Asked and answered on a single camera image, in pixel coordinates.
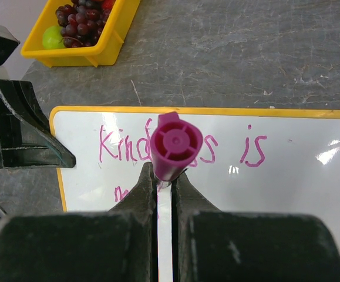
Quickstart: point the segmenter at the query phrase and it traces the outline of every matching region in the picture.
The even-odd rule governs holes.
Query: white surface
[[[209,201],[235,212],[313,214],[329,227],[340,249],[340,120],[180,117],[206,137],[197,167],[189,168],[187,175]],[[56,137],[77,159],[75,168],[61,170],[68,210],[113,207],[136,184],[142,164],[149,161],[145,138],[156,124],[157,114],[58,112],[54,117]],[[110,132],[102,142],[105,147],[101,146],[100,138],[103,141]],[[254,143],[257,136],[267,137],[258,141],[263,162]],[[240,163],[247,137],[250,149]],[[126,151],[131,146],[138,161]]]
[[[0,25],[5,26],[21,44],[4,63],[8,77],[0,78],[20,80],[32,64],[32,59],[25,59],[20,51],[29,33],[39,18],[46,0],[0,0]]]
[[[157,187],[158,204],[158,277],[172,282],[171,186]]]

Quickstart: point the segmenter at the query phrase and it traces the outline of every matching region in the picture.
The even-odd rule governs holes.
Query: whiteboard
[[[191,183],[219,209],[319,217],[340,251],[340,111],[57,107],[52,133],[75,156],[58,169],[63,208],[109,210],[150,161],[159,113],[197,126]]]

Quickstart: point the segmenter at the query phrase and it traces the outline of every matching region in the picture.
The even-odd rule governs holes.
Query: gray marble surface
[[[115,66],[35,62],[57,105],[340,109],[340,0],[142,0]],[[55,169],[0,170],[8,213],[61,209]]]

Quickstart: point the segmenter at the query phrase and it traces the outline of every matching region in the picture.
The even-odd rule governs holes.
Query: grapes
[[[71,15],[68,16],[68,22],[69,22],[70,25],[73,25],[73,26],[75,26],[75,27],[78,26],[78,23],[77,23],[77,21],[76,21],[76,15],[75,15],[75,14],[71,14]]]
[[[97,35],[100,36],[103,32],[103,28],[99,28],[97,29]]]
[[[68,36],[75,36],[77,34],[77,29],[73,25],[67,25],[65,31]]]
[[[58,20],[58,25],[64,28],[64,27],[66,27],[67,23],[61,22],[61,21]]]
[[[82,43],[78,41],[74,41],[72,44],[72,48],[78,48],[78,47],[82,47]]]
[[[103,22],[103,26],[106,25],[108,19],[109,19],[109,17],[103,19],[103,21],[102,21]]]
[[[79,23],[79,24],[85,24],[87,23],[87,19],[85,17],[85,15],[81,14],[81,13],[78,13],[76,15],[76,21]]]
[[[97,44],[97,42],[98,42],[98,40],[99,40],[99,36],[96,35],[96,34],[94,34],[94,35],[92,36],[91,40],[92,40],[92,43]]]
[[[85,6],[78,6],[77,12],[79,12],[80,14],[86,14]]]
[[[77,34],[76,39],[80,42],[84,42],[87,40],[87,36]]]
[[[87,35],[89,33],[89,28],[84,23],[80,23],[77,27],[79,35]]]
[[[87,21],[87,27],[89,28],[89,30],[94,31],[95,29],[98,28],[98,25],[97,25],[96,22],[93,22],[93,21],[91,21],[91,20],[88,20],[88,21]]]
[[[62,37],[68,36],[68,33],[66,33],[66,28],[62,28],[62,29],[60,30],[60,35],[61,35]]]
[[[95,22],[99,28],[103,27],[103,21],[99,19],[98,21]]]
[[[100,17],[100,13],[98,12],[98,10],[87,10],[86,11],[86,17],[88,19],[92,19],[93,21],[97,21]]]
[[[65,47],[71,48],[74,41],[75,40],[73,38],[70,38],[70,37],[64,38],[63,39],[63,44],[64,44]]]
[[[86,1],[86,5],[85,5],[88,9],[96,9],[98,8],[98,3],[97,2],[93,2],[91,0],[87,0]]]
[[[64,14],[64,12],[59,11],[59,12],[56,14],[56,16],[58,17],[58,20],[59,20],[61,23],[67,22],[67,17],[68,17],[68,16],[66,16],[66,15]]]
[[[111,14],[111,10],[103,10],[102,17],[108,18]]]
[[[71,0],[71,2],[58,7],[55,11],[61,47],[79,48],[96,45],[111,13],[109,7],[112,7],[115,0]]]
[[[72,6],[70,6],[69,4],[64,5],[63,13],[66,16],[69,16],[70,14],[73,14],[74,12],[75,12],[75,10],[73,9]]]

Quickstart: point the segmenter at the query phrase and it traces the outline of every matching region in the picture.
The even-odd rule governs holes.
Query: marker cap
[[[181,120],[176,112],[159,115],[158,127],[150,139],[154,173],[172,181],[196,158],[203,144],[200,130]]]

